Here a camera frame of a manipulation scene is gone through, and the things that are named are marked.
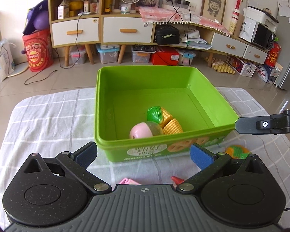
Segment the small orange toy figure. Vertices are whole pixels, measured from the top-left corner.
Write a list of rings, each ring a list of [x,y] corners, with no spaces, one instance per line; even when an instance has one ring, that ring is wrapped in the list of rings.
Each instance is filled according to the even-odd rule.
[[[181,178],[176,177],[174,175],[171,176],[171,180],[173,181],[175,186],[178,186],[178,185],[182,184],[185,181],[184,179],[181,179]]]

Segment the orange toy pumpkin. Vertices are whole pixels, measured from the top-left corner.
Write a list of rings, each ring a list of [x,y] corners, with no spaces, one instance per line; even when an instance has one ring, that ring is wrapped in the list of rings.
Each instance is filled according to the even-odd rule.
[[[241,145],[231,145],[225,149],[225,152],[233,159],[246,159],[250,154],[250,151]]]

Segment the black microwave oven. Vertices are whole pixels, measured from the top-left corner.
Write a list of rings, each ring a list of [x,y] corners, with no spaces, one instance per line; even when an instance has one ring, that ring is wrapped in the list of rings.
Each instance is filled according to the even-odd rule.
[[[259,48],[270,50],[275,42],[276,34],[265,25],[251,18],[244,17],[239,38]]]

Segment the toy corn cob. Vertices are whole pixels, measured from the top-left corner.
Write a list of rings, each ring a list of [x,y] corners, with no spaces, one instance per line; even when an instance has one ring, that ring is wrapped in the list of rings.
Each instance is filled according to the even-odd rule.
[[[180,134],[183,132],[179,121],[160,106],[153,106],[147,110],[147,121],[157,123],[165,135]]]

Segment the white paper shopping bag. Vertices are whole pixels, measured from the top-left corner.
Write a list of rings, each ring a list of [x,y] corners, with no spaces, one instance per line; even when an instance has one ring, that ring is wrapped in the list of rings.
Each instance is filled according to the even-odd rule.
[[[7,39],[0,41],[0,83],[13,73],[15,63]]]

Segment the pink toy peach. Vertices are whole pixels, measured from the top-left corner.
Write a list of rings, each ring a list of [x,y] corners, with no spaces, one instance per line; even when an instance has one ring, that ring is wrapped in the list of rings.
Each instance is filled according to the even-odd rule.
[[[132,127],[129,138],[141,139],[160,135],[163,135],[163,130],[159,124],[155,122],[142,122]]]

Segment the clear bin blue lid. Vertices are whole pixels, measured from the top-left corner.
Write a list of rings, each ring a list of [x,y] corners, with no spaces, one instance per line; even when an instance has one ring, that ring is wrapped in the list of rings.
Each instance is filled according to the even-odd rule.
[[[96,44],[96,49],[102,64],[114,63],[118,60],[120,46],[118,44]]]

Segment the yellow egg tray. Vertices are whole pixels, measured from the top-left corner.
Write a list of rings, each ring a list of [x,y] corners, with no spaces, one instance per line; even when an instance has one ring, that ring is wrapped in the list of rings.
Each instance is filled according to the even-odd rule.
[[[210,62],[210,67],[219,73],[235,74],[235,71],[225,61],[213,58]]]

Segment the white printer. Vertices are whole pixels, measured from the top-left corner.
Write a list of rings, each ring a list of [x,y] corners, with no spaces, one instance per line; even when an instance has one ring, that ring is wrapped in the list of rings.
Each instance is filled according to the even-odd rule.
[[[279,21],[275,19],[269,12],[253,6],[247,6],[244,9],[244,16],[263,24],[273,33],[276,33]]]

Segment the pink toy card box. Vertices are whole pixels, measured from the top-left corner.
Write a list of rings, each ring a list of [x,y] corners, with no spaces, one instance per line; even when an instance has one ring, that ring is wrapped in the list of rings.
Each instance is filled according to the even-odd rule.
[[[119,184],[125,184],[125,185],[140,185],[140,183],[134,181],[133,179],[124,178],[122,179]]]

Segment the red cardboard box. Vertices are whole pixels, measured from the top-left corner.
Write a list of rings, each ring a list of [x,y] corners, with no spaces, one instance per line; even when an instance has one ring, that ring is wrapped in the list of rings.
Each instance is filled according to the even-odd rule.
[[[155,53],[151,55],[151,62],[159,66],[177,66],[179,57],[179,53],[173,47],[156,46]]]

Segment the grey checked table cloth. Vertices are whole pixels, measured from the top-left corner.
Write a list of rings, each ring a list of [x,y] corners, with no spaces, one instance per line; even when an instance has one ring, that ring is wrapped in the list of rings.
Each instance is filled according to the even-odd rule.
[[[44,158],[75,151],[94,139],[94,88],[33,96],[18,103],[11,113],[0,150],[0,227],[9,226],[2,206],[7,186],[32,153]],[[290,208],[290,141],[284,135],[239,135],[232,131],[212,152],[241,145],[257,154],[284,191]],[[110,162],[99,150],[89,172],[112,186],[128,178],[141,184],[171,183],[171,177],[187,179],[199,171],[187,152],[127,162]],[[290,227],[290,211],[280,220]]]

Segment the framed cartoon girl picture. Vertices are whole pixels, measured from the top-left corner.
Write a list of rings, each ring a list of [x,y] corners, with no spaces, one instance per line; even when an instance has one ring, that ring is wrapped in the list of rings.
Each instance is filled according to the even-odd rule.
[[[202,0],[200,15],[222,24],[226,2],[227,0]]]

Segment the red printed bin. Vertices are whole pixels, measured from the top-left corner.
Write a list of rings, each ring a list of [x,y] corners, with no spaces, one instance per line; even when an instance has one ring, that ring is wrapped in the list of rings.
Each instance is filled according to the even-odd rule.
[[[53,64],[53,48],[49,29],[22,36],[24,50],[32,72],[40,72]]]

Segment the low wooden tv cabinet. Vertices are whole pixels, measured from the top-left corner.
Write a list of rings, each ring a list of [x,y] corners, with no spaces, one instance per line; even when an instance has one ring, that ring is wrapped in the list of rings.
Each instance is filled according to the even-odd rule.
[[[101,19],[102,44],[157,44],[154,42],[154,34],[158,23],[144,23],[137,11],[134,14],[104,14]],[[211,57],[215,53],[232,55],[258,64],[263,64],[268,55],[268,50],[259,48],[232,34],[227,37],[211,28],[194,24],[166,24],[170,24],[180,31],[180,39],[183,43],[175,44],[174,46],[177,48],[209,52]]]

